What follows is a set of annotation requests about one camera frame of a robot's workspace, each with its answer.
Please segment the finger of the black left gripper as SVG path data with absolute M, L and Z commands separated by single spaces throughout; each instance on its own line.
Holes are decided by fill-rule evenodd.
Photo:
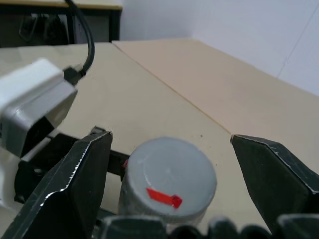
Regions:
M 115 175 L 124 175 L 129 157 L 130 156 L 127 154 L 111 150 L 108 163 L 108 172 Z
M 100 208 L 97 214 L 97 219 L 104 219 L 106 217 L 111 217 L 111 216 L 115 216 L 116 214 L 107 211 L 105 209 Z

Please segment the dark desk with wooden top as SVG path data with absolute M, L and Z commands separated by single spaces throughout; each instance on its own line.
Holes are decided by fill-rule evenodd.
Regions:
M 49 14 L 66 17 L 66 44 L 75 44 L 75 12 L 67 0 L 0 0 L 1 15 Z M 123 7 L 112 0 L 72 0 L 85 16 L 102 16 L 108 19 L 108 41 L 119 40 L 120 19 Z

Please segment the clear plastic jar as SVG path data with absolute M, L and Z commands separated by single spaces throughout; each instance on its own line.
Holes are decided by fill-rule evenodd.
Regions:
M 177 194 L 166 194 L 151 186 L 135 191 L 128 174 L 125 174 L 120 191 L 118 213 L 127 216 L 159 217 L 167 224 L 198 224 L 207 211 L 206 205 Z

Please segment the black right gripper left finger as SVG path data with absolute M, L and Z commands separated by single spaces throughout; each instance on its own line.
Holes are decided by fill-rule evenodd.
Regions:
M 77 141 L 40 181 L 1 239 L 90 239 L 102 202 L 113 135 Z

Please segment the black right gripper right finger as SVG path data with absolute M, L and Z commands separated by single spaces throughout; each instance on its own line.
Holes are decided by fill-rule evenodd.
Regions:
M 231 136 L 249 195 L 275 236 L 319 236 L 319 175 L 286 147 Z

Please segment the grey cylinder with red sticker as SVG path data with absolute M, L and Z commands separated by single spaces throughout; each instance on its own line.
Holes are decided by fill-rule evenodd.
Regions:
M 152 139 L 136 148 L 125 174 L 135 191 L 151 186 L 207 207 L 217 188 L 216 173 L 207 156 L 195 145 L 171 137 Z

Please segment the black bag under desk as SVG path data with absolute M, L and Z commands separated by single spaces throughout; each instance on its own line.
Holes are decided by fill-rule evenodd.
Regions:
M 69 44 L 66 26 L 57 14 L 25 14 L 18 33 L 25 42 L 37 38 L 47 45 Z

